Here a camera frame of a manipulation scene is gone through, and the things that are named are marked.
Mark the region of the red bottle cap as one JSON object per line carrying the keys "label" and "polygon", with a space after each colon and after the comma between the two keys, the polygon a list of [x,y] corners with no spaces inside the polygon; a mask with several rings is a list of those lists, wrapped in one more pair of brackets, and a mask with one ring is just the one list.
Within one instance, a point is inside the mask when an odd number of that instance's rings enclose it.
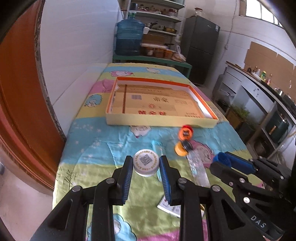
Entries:
{"label": "red bottle cap", "polygon": [[190,125],[184,125],[184,126],[182,126],[182,128],[187,128],[187,129],[190,130],[192,133],[194,132],[194,131],[193,131],[193,128],[192,128]]}

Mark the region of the blue water jug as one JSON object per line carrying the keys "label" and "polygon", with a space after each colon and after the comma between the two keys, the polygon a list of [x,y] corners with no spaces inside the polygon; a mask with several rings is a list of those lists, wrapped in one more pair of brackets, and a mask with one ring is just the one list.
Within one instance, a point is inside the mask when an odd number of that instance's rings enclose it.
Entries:
{"label": "blue water jug", "polygon": [[115,54],[137,56],[144,34],[145,24],[135,18],[136,11],[130,11],[128,18],[117,23]]}

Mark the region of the white QR bottle cap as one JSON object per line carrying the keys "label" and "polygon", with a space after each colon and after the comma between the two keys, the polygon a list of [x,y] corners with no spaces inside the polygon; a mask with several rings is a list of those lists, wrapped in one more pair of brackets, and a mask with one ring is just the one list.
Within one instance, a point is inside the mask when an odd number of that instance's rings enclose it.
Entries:
{"label": "white QR bottle cap", "polygon": [[150,149],[142,149],[133,156],[135,172],[142,177],[150,177],[159,169],[159,156]]}

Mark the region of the metal storage shelf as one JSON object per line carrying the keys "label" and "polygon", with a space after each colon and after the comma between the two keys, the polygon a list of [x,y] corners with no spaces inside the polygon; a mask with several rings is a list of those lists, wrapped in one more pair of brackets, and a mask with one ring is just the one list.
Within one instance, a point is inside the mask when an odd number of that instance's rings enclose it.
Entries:
{"label": "metal storage shelf", "polygon": [[148,28],[142,44],[176,48],[184,20],[184,1],[128,1],[125,6],[127,13],[134,8],[135,18]]}

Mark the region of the black bottle cap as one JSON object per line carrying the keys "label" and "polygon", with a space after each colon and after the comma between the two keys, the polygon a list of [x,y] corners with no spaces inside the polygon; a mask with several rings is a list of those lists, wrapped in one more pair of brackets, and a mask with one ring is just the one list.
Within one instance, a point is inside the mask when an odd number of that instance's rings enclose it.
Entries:
{"label": "black bottle cap", "polygon": [[194,148],[189,140],[181,141],[182,147],[186,152],[192,151]]}

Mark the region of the potted green plant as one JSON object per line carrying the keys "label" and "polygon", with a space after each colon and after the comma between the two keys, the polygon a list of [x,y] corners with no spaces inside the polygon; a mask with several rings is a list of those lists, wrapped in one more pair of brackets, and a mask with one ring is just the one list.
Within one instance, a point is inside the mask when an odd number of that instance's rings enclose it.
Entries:
{"label": "potted green plant", "polygon": [[232,105],[226,114],[226,119],[234,129],[237,129],[246,121],[248,115],[249,111],[246,108]]}

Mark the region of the yellow bottle cap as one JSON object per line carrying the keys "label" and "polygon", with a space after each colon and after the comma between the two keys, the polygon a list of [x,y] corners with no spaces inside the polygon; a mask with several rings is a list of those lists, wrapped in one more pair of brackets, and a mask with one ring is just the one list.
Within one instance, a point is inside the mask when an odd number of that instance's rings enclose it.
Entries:
{"label": "yellow bottle cap", "polygon": [[181,142],[178,142],[174,147],[175,153],[178,156],[184,157],[187,156],[188,152],[185,150]]}

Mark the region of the orange bottle cap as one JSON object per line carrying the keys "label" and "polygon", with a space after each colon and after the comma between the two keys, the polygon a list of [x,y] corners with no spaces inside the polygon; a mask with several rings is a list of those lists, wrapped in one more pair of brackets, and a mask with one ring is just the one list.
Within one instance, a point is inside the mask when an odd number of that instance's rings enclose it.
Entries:
{"label": "orange bottle cap", "polygon": [[181,141],[191,140],[192,136],[193,136],[193,133],[187,128],[181,128],[178,132],[178,138]]}

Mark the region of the black refrigerator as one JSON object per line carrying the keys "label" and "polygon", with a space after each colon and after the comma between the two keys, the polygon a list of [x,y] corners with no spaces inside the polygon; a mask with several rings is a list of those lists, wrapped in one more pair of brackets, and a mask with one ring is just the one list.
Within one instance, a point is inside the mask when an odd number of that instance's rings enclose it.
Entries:
{"label": "black refrigerator", "polygon": [[181,37],[181,53],[192,65],[189,80],[203,85],[215,53],[220,27],[201,16],[185,20]]}

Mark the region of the white plastic bag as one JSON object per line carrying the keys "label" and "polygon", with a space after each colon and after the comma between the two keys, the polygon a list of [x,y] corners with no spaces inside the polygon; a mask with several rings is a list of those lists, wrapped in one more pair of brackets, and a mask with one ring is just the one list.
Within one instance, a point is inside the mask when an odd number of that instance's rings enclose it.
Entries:
{"label": "white plastic bag", "polygon": [[177,61],[177,62],[185,62],[186,61],[185,56],[181,53],[180,46],[177,46],[177,51],[172,55],[171,59],[173,61]]}

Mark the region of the white printed small box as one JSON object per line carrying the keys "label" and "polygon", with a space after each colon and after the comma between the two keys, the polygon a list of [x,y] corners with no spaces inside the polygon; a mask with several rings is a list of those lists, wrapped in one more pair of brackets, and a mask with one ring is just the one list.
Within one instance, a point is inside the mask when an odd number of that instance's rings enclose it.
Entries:
{"label": "white printed small box", "polygon": [[177,218],[181,217],[181,206],[170,206],[165,196],[160,200],[157,208]]}

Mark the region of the white kitchen counter cabinet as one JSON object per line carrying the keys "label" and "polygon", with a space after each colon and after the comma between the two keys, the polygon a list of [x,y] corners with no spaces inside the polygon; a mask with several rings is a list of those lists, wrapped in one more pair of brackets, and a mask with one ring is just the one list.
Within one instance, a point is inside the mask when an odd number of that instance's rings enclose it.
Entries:
{"label": "white kitchen counter cabinet", "polygon": [[[221,97],[228,97],[230,106],[249,111],[248,119],[255,125],[255,132],[246,142],[246,146],[252,156],[258,156],[258,152],[255,151],[255,142],[262,137],[271,148],[267,152],[269,158],[275,158],[287,165],[292,164],[295,157],[295,117],[279,98],[248,72],[228,61],[223,74],[216,82],[215,90],[214,101]],[[279,144],[271,140],[265,129],[276,111],[282,113],[289,123]]]}

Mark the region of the shallow orange-rimmed cardboard tray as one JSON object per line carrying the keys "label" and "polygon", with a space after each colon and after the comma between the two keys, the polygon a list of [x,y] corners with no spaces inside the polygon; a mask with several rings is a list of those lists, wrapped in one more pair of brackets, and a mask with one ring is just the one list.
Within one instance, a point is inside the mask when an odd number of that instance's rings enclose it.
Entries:
{"label": "shallow orange-rimmed cardboard tray", "polygon": [[191,85],[157,79],[118,77],[106,107],[113,126],[213,128],[218,120]]}

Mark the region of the orange wooden door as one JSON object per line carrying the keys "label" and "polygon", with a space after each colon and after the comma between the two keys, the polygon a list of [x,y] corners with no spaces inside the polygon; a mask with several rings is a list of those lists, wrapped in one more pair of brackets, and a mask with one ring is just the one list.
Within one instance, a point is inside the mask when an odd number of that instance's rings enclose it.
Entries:
{"label": "orange wooden door", "polygon": [[65,145],[41,61],[44,1],[24,1],[1,38],[1,154],[22,181],[50,193]]}

